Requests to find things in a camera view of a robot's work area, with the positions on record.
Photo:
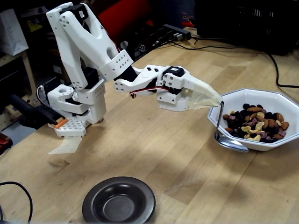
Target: red object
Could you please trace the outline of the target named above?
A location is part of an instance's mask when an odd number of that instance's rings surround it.
[[[183,27],[194,27],[194,25],[189,21],[189,22],[181,22],[181,25]]]
[[[98,14],[98,18],[113,41],[131,30],[132,25],[144,22],[151,13],[147,0],[120,0]]]

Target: spoon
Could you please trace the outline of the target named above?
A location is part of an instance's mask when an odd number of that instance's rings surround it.
[[[223,147],[229,148],[231,150],[237,151],[237,152],[241,152],[241,153],[247,153],[248,152],[248,148],[246,148],[244,145],[242,145],[240,142],[233,140],[230,137],[224,136],[219,130],[219,124],[222,118],[222,112],[223,112],[223,106],[224,106],[224,102],[222,101],[220,103],[221,108],[220,108],[220,113],[219,113],[219,118],[218,118],[218,122],[217,122],[217,126],[216,129],[214,131],[214,138],[215,140]]]

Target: wooden table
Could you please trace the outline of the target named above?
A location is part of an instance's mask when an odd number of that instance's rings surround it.
[[[224,45],[200,41],[196,46]],[[299,85],[299,61],[276,56],[280,83]],[[279,89],[267,55],[253,50],[188,51],[163,47],[134,64],[181,65],[220,94],[240,88],[283,92],[299,102],[299,90]],[[151,222],[298,223],[299,141],[268,152],[235,153],[213,139],[208,109],[158,109],[155,96],[132,99],[107,83],[107,113],[90,126],[76,153],[48,155],[62,139],[44,126],[0,156],[0,181],[17,181],[31,193],[34,222],[82,222],[82,202],[97,183],[132,176],[154,191]],[[6,220],[29,214],[26,195],[2,186]]]

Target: black wire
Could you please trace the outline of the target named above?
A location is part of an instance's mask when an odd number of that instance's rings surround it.
[[[268,55],[271,58],[271,60],[273,61],[274,66],[275,66],[275,70],[276,70],[276,85],[279,86],[279,87],[285,87],[285,88],[299,88],[299,86],[297,86],[297,85],[282,85],[282,84],[279,84],[279,82],[278,82],[278,80],[279,80],[279,71],[278,71],[277,63],[276,63],[275,59],[273,58],[273,56],[271,54],[268,54]]]
[[[26,195],[28,196],[28,199],[29,199],[29,202],[30,202],[30,214],[29,214],[29,218],[28,218],[28,224],[29,224],[30,221],[31,221],[31,218],[32,218],[32,212],[33,212],[33,202],[32,202],[32,198],[31,198],[29,192],[26,190],[26,188],[25,188],[23,185],[21,185],[21,184],[18,183],[18,182],[14,182],[14,181],[2,182],[2,183],[0,183],[0,186],[2,186],[2,185],[7,185],[7,184],[14,184],[14,185],[19,186],[20,188],[23,189],[23,191],[25,191]],[[1,220],[3,220],[2,209],[0,209],[0,212],[1,212]]]
[[[0,221],[2,221],[2,220],[3,220],[3,211],[2,211],[2,208],[0,206]]]
[[[201,49],[205,49],[205,48],[219,48],[219,49],[248,48],[248,47],[244,47],[244,46],[241,46],[241,47],[232,47],[232,48],[229,48],[229,47],[218,47],[218,46],[205,46],[205,47],[202,47],[202,48],[187,48],[187,47],[182,46],[182,45],[180,45],[180,44],[178,44],[178,43],[175,43],[175,42],[171,42],[171,43],[173,43],[173,44],[175,44],[175,45],[178,45],[178,46],[180,46],[180,47],[182,47],[182,48],[184,48],[184,49],[186,49],[186,50],[201,50]],[[297,85],[282,85],[282,84],[280,84],[280,83],[278,82],[278,80],[279,80],[279,70],[278,70],[277,63],[276,63],[275,59],[273,58],[273,56],[272,56],[271,54],[269,54],[269,53],[266,53],[266,54],[270,57],[270,59],[273,61],[274,66],[275,66],[275,70],[276,70],[276,85],[277,85],[278,87],[284,87],[284,88],[297,88],[297,89],[298,89],[299,86],[297,86]]]
[[[181,48],[184,48],[186,50],[202,50],[202,49],[205,49],[205,48],[219,48],[219,49],[236,49],[236,48],[246,48],[244,46],[240,46],[240,47],[218,47],[218,46],[205,46],[205,47],[201,47],[201,48],[187,48],[183,45],[180,45],[178,43],[175,43],[175,42],[171,42],[171,43],[174,43],[175,45],[178,45],[180,46]]]

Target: dark plate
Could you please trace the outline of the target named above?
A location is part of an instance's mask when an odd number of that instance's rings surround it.
[[[86,195],[82,212],[87,223],[142,224],[155,210],[153,191],[132,177],[114,177],[94,186]]]

